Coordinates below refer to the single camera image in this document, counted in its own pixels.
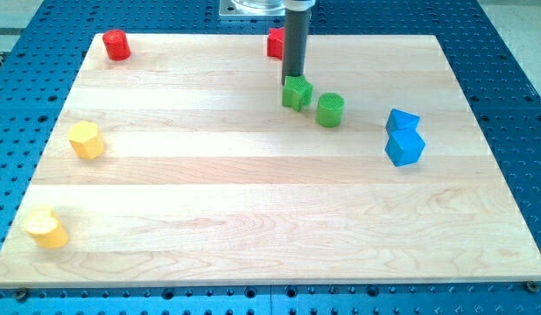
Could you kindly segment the white rod holder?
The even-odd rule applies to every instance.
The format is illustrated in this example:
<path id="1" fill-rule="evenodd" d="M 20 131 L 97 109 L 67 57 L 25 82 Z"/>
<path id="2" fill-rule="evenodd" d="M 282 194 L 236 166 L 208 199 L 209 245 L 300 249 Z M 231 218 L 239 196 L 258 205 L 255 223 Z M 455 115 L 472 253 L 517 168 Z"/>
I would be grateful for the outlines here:
<path id="1" fill-rule="evenodd" d="M 315 0 L 283 0 L 283 4 L 289 11 L 307 11 L 315 5 Z"/>

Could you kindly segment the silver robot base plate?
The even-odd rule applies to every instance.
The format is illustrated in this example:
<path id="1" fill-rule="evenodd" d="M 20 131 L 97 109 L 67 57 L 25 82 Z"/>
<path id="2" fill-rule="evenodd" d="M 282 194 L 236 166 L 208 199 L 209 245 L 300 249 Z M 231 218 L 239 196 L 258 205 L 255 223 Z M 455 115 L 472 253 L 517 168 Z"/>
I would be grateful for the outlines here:
<path id="1" fill-rule="evenodd" d="M 221 17 L 280 17 L 285 14 L 282 0 L 219 0 L 218 4 Z"/>

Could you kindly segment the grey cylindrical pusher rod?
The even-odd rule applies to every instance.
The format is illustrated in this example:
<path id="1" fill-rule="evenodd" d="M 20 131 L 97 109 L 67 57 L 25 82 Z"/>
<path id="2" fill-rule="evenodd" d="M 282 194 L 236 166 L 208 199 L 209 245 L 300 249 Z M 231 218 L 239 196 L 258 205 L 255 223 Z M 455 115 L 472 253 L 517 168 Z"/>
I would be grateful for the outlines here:
<path id="1" fill-rule="evenodd" d="M 304 73 L 306 41 L 309 33 L 311 11 L 285 10 L 285 40 L 281 83 L 287 76 L 298 77 Z"/>

